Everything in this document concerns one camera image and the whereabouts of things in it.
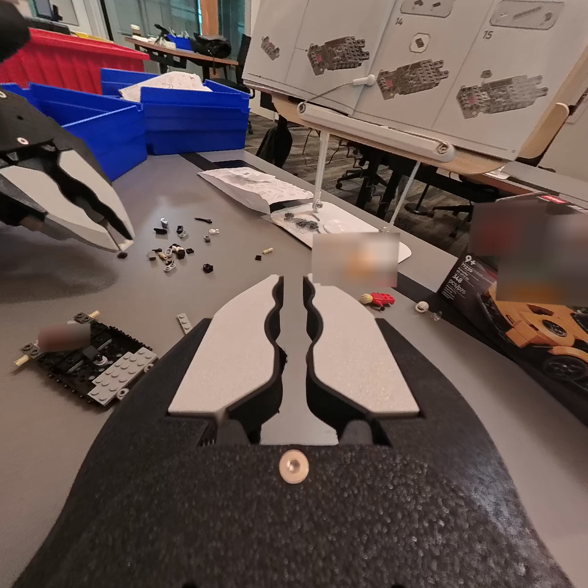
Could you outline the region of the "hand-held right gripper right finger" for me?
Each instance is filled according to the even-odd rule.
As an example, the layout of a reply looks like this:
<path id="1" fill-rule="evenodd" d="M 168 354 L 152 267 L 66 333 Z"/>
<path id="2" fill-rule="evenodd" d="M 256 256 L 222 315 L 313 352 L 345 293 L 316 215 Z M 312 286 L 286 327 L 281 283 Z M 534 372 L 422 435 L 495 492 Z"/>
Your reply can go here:
<path id="1" fill-rule="evenodd" d="M 417 401 L 375 317 L 334 286 L 303 279 L 306 400 L 317 417 L 414 417 Z"/>

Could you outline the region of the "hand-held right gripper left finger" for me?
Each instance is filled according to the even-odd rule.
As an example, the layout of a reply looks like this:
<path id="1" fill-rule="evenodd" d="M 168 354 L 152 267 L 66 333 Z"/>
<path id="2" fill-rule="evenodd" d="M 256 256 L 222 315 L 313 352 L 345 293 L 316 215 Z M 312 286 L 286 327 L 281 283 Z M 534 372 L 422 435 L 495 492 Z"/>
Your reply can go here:
<path id="1" fill-rule="evenodd" d="M 270 275 L 212 317 L 168 408 L 173 416 L 228 417 L 279 377 L 283 276 Z"/>

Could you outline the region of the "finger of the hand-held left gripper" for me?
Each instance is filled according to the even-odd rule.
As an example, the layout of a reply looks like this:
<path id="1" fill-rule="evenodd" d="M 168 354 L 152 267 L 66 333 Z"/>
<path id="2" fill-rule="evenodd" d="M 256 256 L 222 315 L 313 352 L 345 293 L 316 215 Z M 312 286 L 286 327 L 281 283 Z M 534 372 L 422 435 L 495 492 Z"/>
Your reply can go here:
<path id="1" fill-rule="evenodd" d="M 104 228 L 114 242 L 134 241 L 134 229 L 112 184 L 77 151 L 59 152 L 54 180 L 62 195 Z"/>
<path id="2" fill-rule="evenodd" d="M 77 239 L 105 251 L 123 251 L 111 232 L 92 220 L 81 206 L 71 202 L 46 173 L 9 166 L 1 170 L 1 179 L 7 187 L 16 189 L 17 195 L 26 196 L 42 210 L 42 220 L 29 215 L 21 221 L 29 230 L 58 240 Z"/>

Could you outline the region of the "blue plastic storage bin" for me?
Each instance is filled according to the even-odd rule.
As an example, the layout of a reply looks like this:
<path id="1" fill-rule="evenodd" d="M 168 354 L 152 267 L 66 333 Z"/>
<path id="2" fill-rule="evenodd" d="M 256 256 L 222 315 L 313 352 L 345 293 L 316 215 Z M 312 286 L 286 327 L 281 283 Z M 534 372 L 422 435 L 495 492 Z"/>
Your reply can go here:
<path id="1" fill-rule="evenodd" d="M 104 95 L 159 75 L 102 68 Z M 249 93 L 205 80 L 212 92 L 144 87 L 141 101 L 146 144 L 152 155 L 244 149 L 249 124 Z"/>
<path id="2" fill-rule="evenodd" d="M 139 103 L 112 96 L 33 84 L 2 84 L 41 113 L 81 138 L 110 180 L 116 180 L 148 158 L 146 122 Z"/>

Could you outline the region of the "black brick car chassis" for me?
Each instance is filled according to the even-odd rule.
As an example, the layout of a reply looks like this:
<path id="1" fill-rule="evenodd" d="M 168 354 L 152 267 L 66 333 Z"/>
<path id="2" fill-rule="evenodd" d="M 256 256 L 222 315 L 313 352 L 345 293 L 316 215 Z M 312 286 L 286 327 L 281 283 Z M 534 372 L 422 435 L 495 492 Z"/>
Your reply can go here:
<path id="1" fill-rule="evenodd" d="M 66 326 L 83 326 L 87 344 L 78 349 L 43 351 L 39 341 L 21 348 L 16 370 L 36 365 L 47 378 L 93 405 L 121 401 L 158 360 L 151 347 L 99 320 L 100 312 L 79 312 Z"/>

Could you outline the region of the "grey desk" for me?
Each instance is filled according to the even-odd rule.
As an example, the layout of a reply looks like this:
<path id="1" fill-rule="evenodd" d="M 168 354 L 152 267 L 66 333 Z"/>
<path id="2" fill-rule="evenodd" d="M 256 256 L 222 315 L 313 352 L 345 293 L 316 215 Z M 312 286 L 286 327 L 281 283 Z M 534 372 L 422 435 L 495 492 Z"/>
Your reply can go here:
<path id="1" fill-rule="evenodd" d="M 12 587 L 62 511 L 78 470 L 111 410 L 93 408 L 35 366 L 16 370 L 20 348 L 46 325 L 100 311 L 162 357 L 195 325 L 271 274 L 284 277 L 278 344 L 288 363 L 280 412 L 262 443 L 332 445 L 334 430 L 311 414 L 304 391 L 310 345 L 303 276 L 310 250 L 240 206 L 181 156 L 151 157 L 115 181 L 135 229 L 126 259 L 74 240 L 1 226 L 1 587 Z M 168 236 L 153 229 L 164 217 Z M 211 219 L 212 224 L 195 217 Z M 189 236 L 175 236 L 177 225 Z M 203 238 L 210 228 L 220 233 Z M 195 254 L 164 272 L 146 254 L 172 243 Z M 263 255 L 262 250 L 274 251 Z M 254 260 L 257 254 L 263 259 Z M 202 266 L 212 264 L 205 274 Z M 587 587 L 587 427 L 517 364 L 446 320 L 417 313 L 393 291 L 386 319 L 459 390 L 488 430 L 541 540 L 575 587 Z"/>

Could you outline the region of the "red plastic bin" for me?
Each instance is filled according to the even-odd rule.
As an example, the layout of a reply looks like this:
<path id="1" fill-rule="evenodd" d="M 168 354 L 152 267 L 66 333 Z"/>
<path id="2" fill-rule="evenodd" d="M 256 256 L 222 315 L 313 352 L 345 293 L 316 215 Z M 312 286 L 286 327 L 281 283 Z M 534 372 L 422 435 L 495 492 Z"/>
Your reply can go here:
<path id="1" fill-rule="evenodd" d="M 102 68 L 143 72 L 147 54 L 105 40 L 29 30 L 29 42 L 1 64 L 1 84 L 30 83 L 101 94 Z"/>

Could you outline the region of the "pile of small brick pieces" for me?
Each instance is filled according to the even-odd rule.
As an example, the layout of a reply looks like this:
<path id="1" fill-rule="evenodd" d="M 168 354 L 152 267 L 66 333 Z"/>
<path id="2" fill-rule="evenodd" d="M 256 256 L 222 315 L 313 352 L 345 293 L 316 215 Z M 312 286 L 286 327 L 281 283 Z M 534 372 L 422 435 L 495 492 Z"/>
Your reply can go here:
<path id="1" fill-rule="evenodd" d="M 197 222 L 203 222 L 206 224 L 212 224 L 211 219 L 206 219 L 202 217 L 195 217 L 194 220 Z M 156 236 L 168 236 L 171 233 L 171 225 L 168 220 L 162 217 L 159 221 L 160 226 L 154 227 L 153 231 Z M 218 228 L 210 228 L 208 233 L 203 238 L 204 243 L 210 243 L 210 237 L 218 235 L 220 233 L 220 229 Z M 179 224 L 176 227 L 175 236 L 180 240 L 184 241 L 189 236 L 187 230 L 185 229 L 184 225 Z M 156 247 L 151 249 L 147 252 L 146 258 L 150 263 L 155 264 L 155 262 L 162 261 L 164 263 L 164 272 L 171 273 L 177 268 L 177 261 L 184 260 L 186 256 L 195 254 L 195 251 L 192 247 L 185 247 L 181 243 L 172 243 L 167 246 L 165 249 L 161 247 Z"/>

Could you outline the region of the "white printed paper bag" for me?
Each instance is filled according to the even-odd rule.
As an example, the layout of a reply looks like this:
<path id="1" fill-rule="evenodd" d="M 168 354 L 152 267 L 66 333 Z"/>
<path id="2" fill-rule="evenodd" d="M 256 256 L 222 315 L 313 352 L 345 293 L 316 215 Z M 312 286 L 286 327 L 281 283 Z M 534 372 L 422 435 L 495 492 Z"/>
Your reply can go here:
<path id="1" fill-rule="evenodd" d="M 270 214 L 271 206 L 284 202 L 313 202 L 311 191 L 249 167 L 217 168 L 199 173 L 209 184 L 249 209 Z"/>
<path id="2" fill-rule="evenodd" d="M 145 81 L 121 88 L 118 92 L 122 99 L 138 103 L 141 101 L 141 91 L 144 87 L 167 90 L 212 92 L 212 89 L 205 86 L 198 75 L 180 71 L 170 71 L 159 76 L 151 77 Z"/>

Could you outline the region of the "wood-edged office table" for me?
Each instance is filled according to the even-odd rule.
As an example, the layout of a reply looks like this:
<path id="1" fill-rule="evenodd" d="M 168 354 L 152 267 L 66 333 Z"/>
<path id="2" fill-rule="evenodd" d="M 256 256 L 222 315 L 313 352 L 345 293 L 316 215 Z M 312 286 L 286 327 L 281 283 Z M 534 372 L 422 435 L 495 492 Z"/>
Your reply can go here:
<path id="1" fill-rule="evenodd" d="M 526 182 L 545 190 L 554 190 L 558 194 L 587 200 L 587 182 L 583 180 L 577 180 L 566 175 L 550 172 L 539 166 L 530 166 L 517 161 L 508 162 L 500 171 L 519 183 Z"/>
<path id="2" fill-rule="evenodd" d="M 132 45 L 135 50 L 146 55 L 150 61 L 157 63 L 161 74 L 168 72 L 171 68 L 186 70 L 187 64 L 191 63 L 202 70 L 202 79 L 205 81 L 211 77 L 216 78 L 218 71 L 222 75 L 222 79 L 227 79 L 229 69 L 237 70 L 240 67 L 238 61 L 229 58 L 213 59 L 193 51 L 167 48 L 130 36 L 124 36 L 123 40 Z"/>

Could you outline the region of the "black toy car box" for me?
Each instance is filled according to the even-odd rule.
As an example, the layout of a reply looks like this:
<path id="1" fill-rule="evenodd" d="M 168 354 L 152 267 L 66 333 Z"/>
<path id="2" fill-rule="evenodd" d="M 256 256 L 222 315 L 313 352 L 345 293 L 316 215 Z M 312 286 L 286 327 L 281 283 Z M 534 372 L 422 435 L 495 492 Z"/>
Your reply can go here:
<path id="1" fill-rule="evenodd" d="M 587 209 L 551 192 L 475 205 L 440 297 L 553 390 L 587 393 Z"/>

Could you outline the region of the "black bag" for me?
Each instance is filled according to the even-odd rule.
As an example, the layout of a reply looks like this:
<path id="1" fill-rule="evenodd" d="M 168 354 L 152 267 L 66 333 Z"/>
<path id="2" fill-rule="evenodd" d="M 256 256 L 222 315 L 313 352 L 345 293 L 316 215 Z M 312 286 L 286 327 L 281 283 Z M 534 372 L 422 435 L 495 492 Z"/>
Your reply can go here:
<path id="1" fill-rule="evenodd" d="M 195 53 L 206 55 L 213 59 L 228 58 L 232 53 L 230 40 L 222 35 L 210 36 L 194 33 L 190 39 L 190 46 Z"/>

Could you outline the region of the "wooden pillar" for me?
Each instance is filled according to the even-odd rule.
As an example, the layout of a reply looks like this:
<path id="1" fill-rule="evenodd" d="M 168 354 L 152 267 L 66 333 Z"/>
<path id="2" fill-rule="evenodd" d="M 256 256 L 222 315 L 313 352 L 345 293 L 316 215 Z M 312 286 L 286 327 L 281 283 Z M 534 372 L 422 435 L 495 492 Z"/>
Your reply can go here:
<path id="1" fill-rule="evenodd" d="M 201 14 L 201 33 L 205 36 L 219 35 L 219 5 L 217 0 L 198 2 Z"/>

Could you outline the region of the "white wooden book stand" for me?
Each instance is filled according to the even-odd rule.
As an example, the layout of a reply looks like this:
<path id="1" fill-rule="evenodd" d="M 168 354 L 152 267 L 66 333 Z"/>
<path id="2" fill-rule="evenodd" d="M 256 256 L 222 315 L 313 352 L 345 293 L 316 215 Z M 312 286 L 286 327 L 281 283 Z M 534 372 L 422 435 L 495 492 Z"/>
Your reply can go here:
<path id="1" fill-rule="evenodd" d="M 363 145 L 376 152 L 380 160 L 389 154 L 392 179 L 378 208 L 377 216 L 383 219 L 399 186 L 401 175 L 408 177 L 401 195 L 396 201 L 390 222 L 381 232 L 392 230 L 396 217 L 405 204 L 409 188 L 414 180 L 427 186 L 435 186 L 472 203 L 490 202 L 489 172 L 498 170 L 504 161 L 476 154 L 448 143 L 417 136 L 400 130 L 356 120 L 290 96 L 270 92 L 277 113 L 287 121 L 303 124 L 321 134 L 334 135 L 352 143 Z"/>

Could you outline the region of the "open instruction booklet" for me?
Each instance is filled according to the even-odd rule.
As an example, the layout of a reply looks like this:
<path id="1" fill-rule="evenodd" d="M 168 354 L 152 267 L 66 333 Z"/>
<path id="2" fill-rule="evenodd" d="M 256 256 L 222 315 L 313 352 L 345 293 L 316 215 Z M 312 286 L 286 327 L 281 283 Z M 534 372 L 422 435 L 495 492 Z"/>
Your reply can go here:
<path id="1" fill-rule="evenodd" d="M 262 1 L 245 81 L 514 160 L 587 87 L 587 1 Z"/>

